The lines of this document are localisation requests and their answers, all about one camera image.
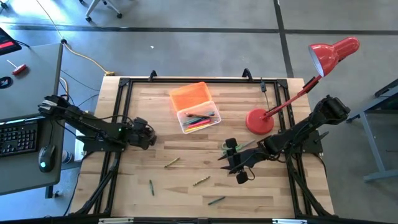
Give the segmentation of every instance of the computer mouse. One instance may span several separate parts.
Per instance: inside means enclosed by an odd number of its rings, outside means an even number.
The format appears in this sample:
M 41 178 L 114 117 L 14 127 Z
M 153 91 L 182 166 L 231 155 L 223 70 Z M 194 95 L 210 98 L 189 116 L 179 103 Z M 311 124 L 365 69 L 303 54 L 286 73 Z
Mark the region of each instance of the computer mouse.
M 55 165 L 55 146 L 46 145 L 39 152 L 39 169 L 42 172 L 50 172 Z

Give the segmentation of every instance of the wooden plank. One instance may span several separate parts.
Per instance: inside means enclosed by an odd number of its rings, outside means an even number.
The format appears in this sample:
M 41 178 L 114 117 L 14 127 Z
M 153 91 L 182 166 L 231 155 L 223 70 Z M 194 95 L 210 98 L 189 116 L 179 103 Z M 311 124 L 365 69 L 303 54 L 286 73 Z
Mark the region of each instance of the wooden plank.
M 97 117 L 112 115 L 120 77 L 104 77 L 98 104 Z M 303 87 L 300 78 L 288 79 L 289 93 L 296 95 Z M 266 98 L 258 84 L 210 83 L 208 88 L 216 103 L 222 122 L 200 131 L 183 134 L 169 98 L 169 91 L 186 83 L 135 83 L 129 109 L 129 117 L 139 116 L 148 120 L 158 136 L 157 144 L 143 151 L 129 146 L 122 155 L 116 193 L 113 203 L 113 216 L 129 217 L 245 217 L 270 218 L 293 217 L 292 199 L 285 164 L 264 161 L 256 164 L 253 172 L 255 181 L 243 185 L 236 183 L 234 175 L 228 175 L 221 166 L 226 161 L 217 161 L 221 156 L 221 144 L 228 138 L 238 142 L 258 136 L 246 129 L 245 118 L 249 110 L 267 108 Z M 274 107 L 275 93 L 272 85 L 267 85 L 269 106 Z M 123 93 L 121 109 L 123 112 L 126 91 Z M 296 123 L 310 113 L 307 96 L 293 104 Z M 289 127 L 287 112 L 285 123 Z M 277 133 L 280 124 L 277 115 L 274 129 Z M 103 153 L 96 152 L 87 158 L 81 167 L 78 186 L 73 198 L 71 211 L 78 210 L 90 197 L 101 172 Z M 176 157 L 180 160 L 168 169 L 168 162 Z M 314 196 L 329 212 L 333 213 L 328 184 L 323 166 L 312 155 L 304 155 L 303 162 L 310 189 Z M 193 184 L 210 175 L 202 184 Z M 149 188 L 152 180 L 155 196 Z M 298 190 L 301 206 L 301 191 Z M 208 202 L 220 197 L 226 199 L 214 205 Z

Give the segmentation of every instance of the orange lid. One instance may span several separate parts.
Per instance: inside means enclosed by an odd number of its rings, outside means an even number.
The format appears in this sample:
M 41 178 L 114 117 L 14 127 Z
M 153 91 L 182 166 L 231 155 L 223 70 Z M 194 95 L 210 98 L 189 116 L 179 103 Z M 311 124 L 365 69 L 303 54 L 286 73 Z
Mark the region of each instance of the orange lid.
M 170 91 L 176 111 L 211 101 L 211 95 L 205 82 L 193 83 Z

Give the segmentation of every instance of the red desk lamp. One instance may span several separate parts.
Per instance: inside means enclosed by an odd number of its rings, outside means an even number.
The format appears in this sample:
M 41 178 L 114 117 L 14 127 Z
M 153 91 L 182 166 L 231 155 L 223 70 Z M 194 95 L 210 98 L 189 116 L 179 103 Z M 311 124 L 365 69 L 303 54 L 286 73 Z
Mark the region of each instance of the red desk lamp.
M 313 77 L 295 97 L 286 101 L 283 105 L 275 107 L 270 111 L 264 109 L 251 110 L 246 116 L 246 126 L 252 133 L 269 133 L 274 127 L 272 115 L 278 113 L 282 108 L 308 93 L 318 81 L 327 76 L 339 62 L 357 51 L 359 49 L 359 40 L 355 37 L 347 37 L 333 45 L 312 44 L 308 46 L 308 49 L 319 75 L 316 78 Z

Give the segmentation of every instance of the lamp arm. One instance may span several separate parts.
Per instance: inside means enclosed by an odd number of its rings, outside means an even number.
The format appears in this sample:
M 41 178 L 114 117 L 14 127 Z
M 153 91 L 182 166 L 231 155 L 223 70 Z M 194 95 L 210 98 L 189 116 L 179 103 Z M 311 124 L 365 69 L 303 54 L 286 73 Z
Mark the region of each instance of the lamp arm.
M 264 116 L 261 117 L 261 119 L 268 119 L 271 116 L 273 116 L 274 114 L 278 113 L 280 110 L 282 110 L 284 107 L 286 107 L 287 105 L 290 105 L 293 101 L 297 100 L 298 98 L 300 98 L 301 96 L 303 96 L 304 94 L 308 93 L 316 84 L 318 84 L 318 81 L 322 78 L 322 76 L 317 76 L 316 78 L 313 77 L 307 84 L 304 85 L 303 89 L 301 91 L 299 91 L 299 93 L 297 95 L 295 95 L 293 98 L 291 98 L 290 100 L 286 101 L 284 104 L 275 107 L 274 109 L 266 112 L 264 114 Z

